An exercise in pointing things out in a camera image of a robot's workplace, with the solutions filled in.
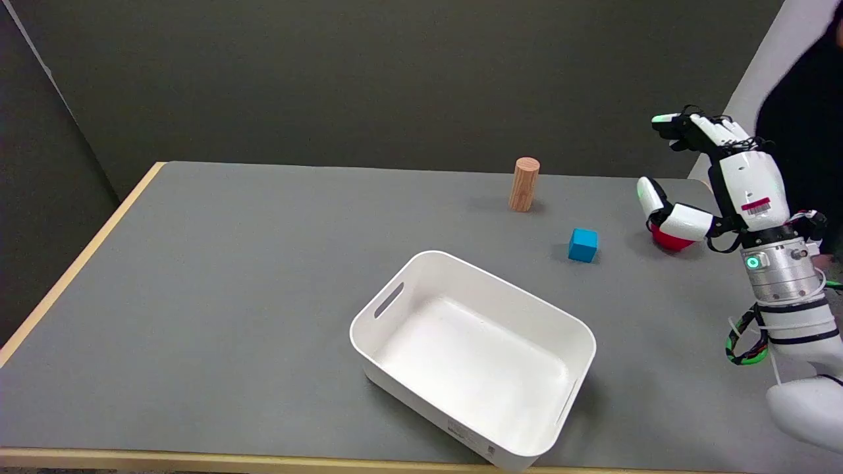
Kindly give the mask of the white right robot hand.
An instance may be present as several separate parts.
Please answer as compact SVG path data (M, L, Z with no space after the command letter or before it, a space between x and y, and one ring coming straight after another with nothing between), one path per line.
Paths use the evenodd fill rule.
M651 118L651 128L675 152L698 152L709 159L708 183L719 214L669 200L656 180L641 177L636 195L645 215L645 227L654 242L667 251L682 251L698 242L714 251L714 240L733 233L734 243L724 254L742 246L762 245L765 232L778 229L780 239L791 239L786 229L791 211L784 181L768 152L767 141L753 137L731 117L707 116L695 105L680 112Z

